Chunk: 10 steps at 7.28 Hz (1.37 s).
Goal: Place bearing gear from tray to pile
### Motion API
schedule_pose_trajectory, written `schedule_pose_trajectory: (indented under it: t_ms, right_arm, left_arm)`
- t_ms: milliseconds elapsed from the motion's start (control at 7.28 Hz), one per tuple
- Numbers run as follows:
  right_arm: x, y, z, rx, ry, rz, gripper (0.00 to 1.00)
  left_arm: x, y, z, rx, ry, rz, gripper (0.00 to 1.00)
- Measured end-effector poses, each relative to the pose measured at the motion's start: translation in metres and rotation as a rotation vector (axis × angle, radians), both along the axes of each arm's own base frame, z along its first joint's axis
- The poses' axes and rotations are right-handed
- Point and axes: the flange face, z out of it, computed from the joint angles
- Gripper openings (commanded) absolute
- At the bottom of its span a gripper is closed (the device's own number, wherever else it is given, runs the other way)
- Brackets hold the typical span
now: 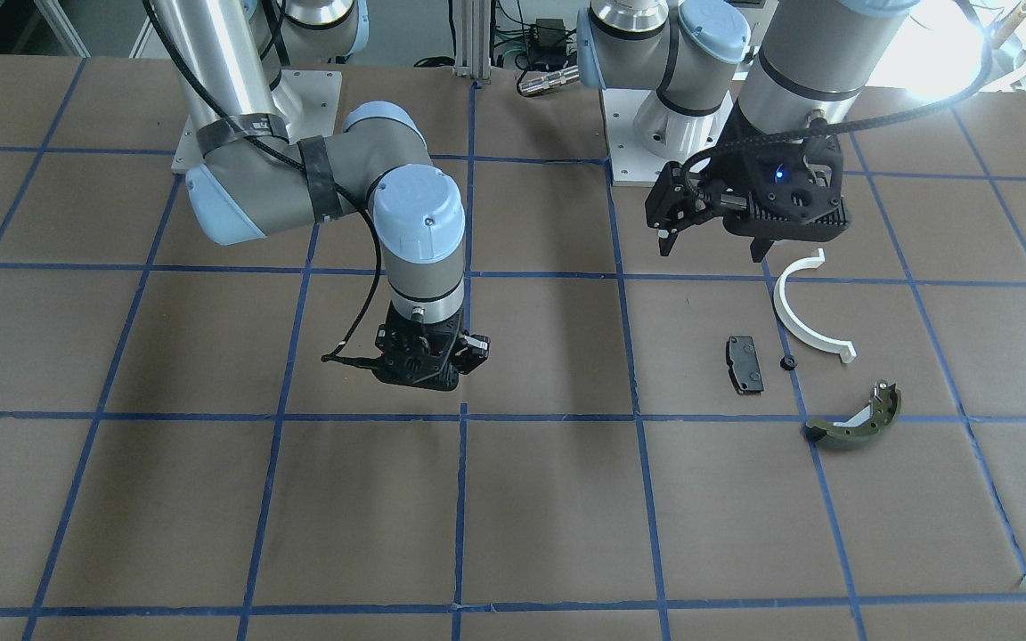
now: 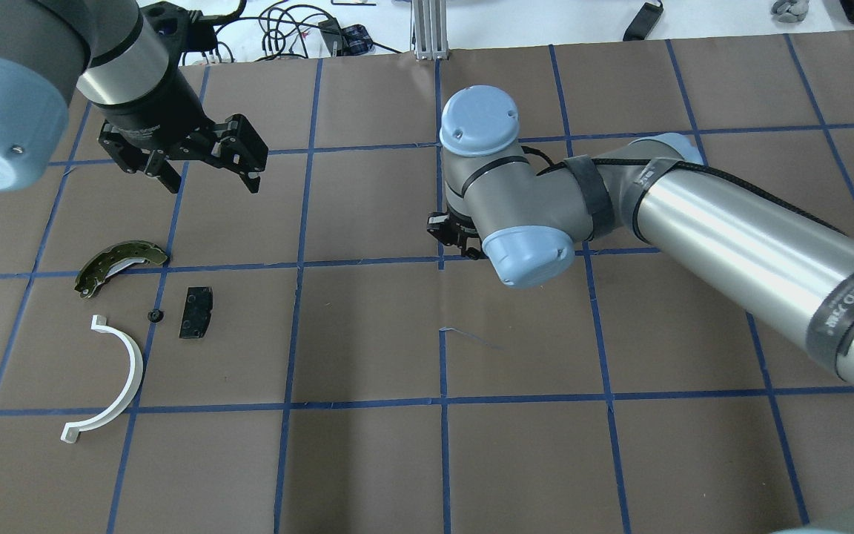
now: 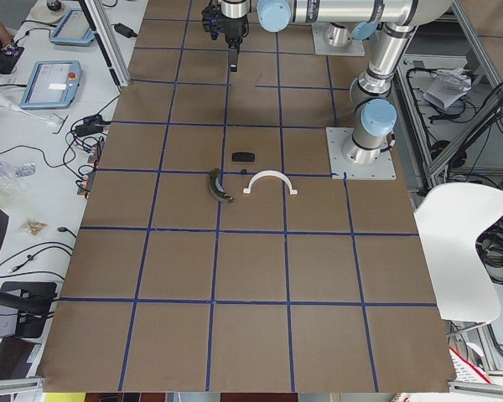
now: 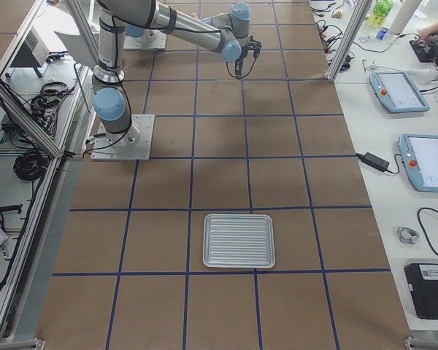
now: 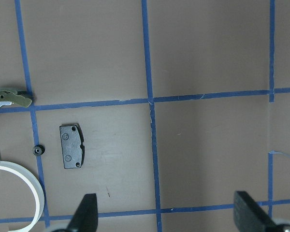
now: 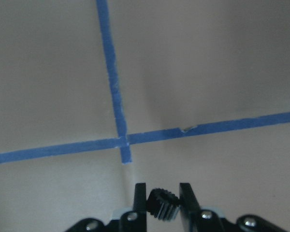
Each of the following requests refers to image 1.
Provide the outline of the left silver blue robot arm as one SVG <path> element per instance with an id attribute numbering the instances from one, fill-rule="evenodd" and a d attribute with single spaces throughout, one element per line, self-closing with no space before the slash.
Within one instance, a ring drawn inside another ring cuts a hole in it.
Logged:
<path id="1" fill-rule="evenodd" d="M 837 134 L 912 1 L 781 1 L 737 94 L 752 26 L 726 1 L 591 1 L 575 29 L 579 76 L 596 89 L 647 91 L 636 125 L 664 159 L 645 199 L 661 256 L 680 232 L 720 219 L 752 240 L 847 231 Z"/>

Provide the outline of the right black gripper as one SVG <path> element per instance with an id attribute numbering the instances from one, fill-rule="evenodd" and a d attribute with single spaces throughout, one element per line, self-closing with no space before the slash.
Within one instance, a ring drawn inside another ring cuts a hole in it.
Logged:
<path id="1" fill-rule="evenodd" d="M 468 375 L 488 360 L 489 350 L 489 337 L 461 332 L 455 340 L 455 369 L 461 375 Z"/>

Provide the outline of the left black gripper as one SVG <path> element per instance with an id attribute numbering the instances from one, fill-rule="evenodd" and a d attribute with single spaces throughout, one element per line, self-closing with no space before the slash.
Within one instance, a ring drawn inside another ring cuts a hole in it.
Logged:
<path id="1" fill-rule="evenodd" d="M 690 226 L 745 211 L 745 198 L 723 187 L 702 188 L 680 162 L 664 163 L 645 199 L 645 223 L 658 231 L 658 251 L 668 258 L 681 231 Z"/>

